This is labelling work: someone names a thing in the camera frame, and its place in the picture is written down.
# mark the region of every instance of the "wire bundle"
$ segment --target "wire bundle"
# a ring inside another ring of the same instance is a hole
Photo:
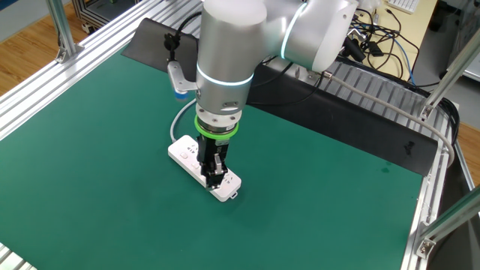
[[[362,9],[358,9],[358,11],[361,11],[361,12],[364,12],[366,14],[368,14],[368,16],[370,17],[370,24],[366,24],[364,22],[361,22],[359,21],[358,19],[354,19],[350,25],[350,28],[351,29],[358,29],[360,32],[362,32],[363,34],[367,35],[367,40],[365,42],[362,42],[361,44],[361,48],[364,50],[364,52],[367,53],[367,60],[368,60],[368,64],[370,64],[370,66],[372,68],[374,68],[375,70],[379,70],[381,67],[383,67],[391,58],[391,56],[393,56],[394,58],[396,58],[398,60],[398,62],[400,63],[400,75],[399,75],[399,78],[402,78],[403,75],[404,75],[404,66],[402,64],[402,61],[400,59],[400,57],[398,55],[395,55],[393,52],[393,48],[394,48],[394,45],[397,44],[400,49],[402,50],[403,54],[405,55],[405,59],[406,59],[406,63],[407,63],[407,66],[408,66],[408,70],[409,70],[409,75],[410,75],[410,79],[412,81],[412,84],[415,85],[415,80],[413,78],[413,70],[411,68],[411,65],[410,65],[410,60],[408,59],[408,55],[407,55],[407,52],[405,51],[405,49],[402,47],[402,45],[398,42],[398,38],[402,38],[403,40],[405,40],[408,44],[412,45],[413,47],[415,47],[415,49],[417,50],[417,55],[418,53],[420,53],[420,48],[418,46],[416,46],[414,43],[412,43],[411,41],[407,40],[402,34],[401,34],[401,29],[402,29],[402,24],[400,22],[400,20],[395,16],[395,14],[387,9],[387,13],[391,14],[395,20],[398,22],[398,30],[393,30],[393,29],[390,29],[390,28],[386,28],[386,27],[383,27],[383,26],[379,26],[379,25],[374,25],[374,21],[373,21],[373,18],[372,18],[372,15],[370,12],[366,11],[366,10],[362,10]],[[381,38],[376,42],[377,44],[381,44],[383,42],[386,42],[386,41],[390,41],[391,40],[391,46],[390,46],[390,50],[389,52],[384,52],[383,54],[387,55],[387,58],[386,60],[378,67],[375,67],[372,63],[371,63],[371,59],[370,59],[370,56],[371,56],[371,51],[370,51],[370,48],[369,48],[369,45],[370,45],[370,42],[371,42],[371,38],[372,36],[374,35],[377,35],[377,36],[380,36]]]

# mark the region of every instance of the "table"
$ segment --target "table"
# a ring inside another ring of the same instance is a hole
[[[437,5],[437,0],[420,0],[418,3],[418,7],[413,14],[408,14],[403,11],[399,11],[394,9],[393,7],[389,7],[386,4],[386,1],[383,1],[382,6],[376,9],[376,12],[379,14],[379,26],[384,26],[388,29],[398,30],[399,25],[395,18],[386,12],[386,8],[390,9],[393,14],[398,18],[398,20],[402,24],[402,31],[401,34],[408,39],[410,42],[415,44],[417,47],[422,45],[423,37],[425,36],[425,32],[427,31],[428,24],[430,22],[430,18],[434,12],[435,6]],[[367,14],[360,16],[359,18],[362,22],[370,23],[370,18]],[[374,35],[372,37],[372,41],[378,41],[381,37]],[[404,39],[399,37],[397,41],[401,44],[401,46],[405,49],[406,55],[408,56],[410,67],[413,68],[413,65],[416,61],[418,56],[417,50],[412,45],[408,44]],[[392,45],[391,41],[382,42],[379,44],[379,48],[384,52],[387,53],[390,51],[390,46]],[[401,48],[395,44],[393,47],[393,54],[400,57],[403,60],[403,80],[408,80],[410,78],[407,60],[405,59],[405,55],[402,52]],[[381,65],[387,58],[387,55],[383,57],[370,57],[370,62],[374,67],[378,67]],[[369,65],[367,59],[363,61],[364,65]],[[385,72],[387,74],[391,74],[393,76],[400,76],[401,68],[398,64],[398,60],[396,58],[391,57],[388,62],[380,68],[380,71]]]

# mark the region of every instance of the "power strip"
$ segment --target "power strip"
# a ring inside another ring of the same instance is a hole
[[[203,187],[206,187],[205,176],[201,173],[200,163],[197,160],[198,142],[185,135],[168,148],[168,155],[195,178]],[[223,177],[219,188],[210,191],[219,201],[226,202],[229,198],[235,199],[237,190],[242,185],[242,180],[230,169]]]

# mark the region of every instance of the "metal rail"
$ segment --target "metal rail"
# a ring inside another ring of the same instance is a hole
[[[462,49],[457,58],[451,63],[451,68],[440,81],[438,87],[433,91],[430,97],[423,103],[423,109],[420,113],[420,119],[426,120],[450,91],[458,78],[464,74],[464,71],[470,66],[475,57],[480,53],[480,29],[475,33],[469,43]]]
[[[74,43],[62,0],[46,0],[46,5],[52,16],[53,25],[58,35],[58,46],[60,47],[55,60],[58,63],[63,63],[83,50],[83,47]]]

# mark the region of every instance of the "green work surface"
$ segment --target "green work surface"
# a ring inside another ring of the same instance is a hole
[[[0,242],[40,270],[400,268],[420,175],[248,107],[222,203],[167,154],[182,106],[110,57],[0,142]]]

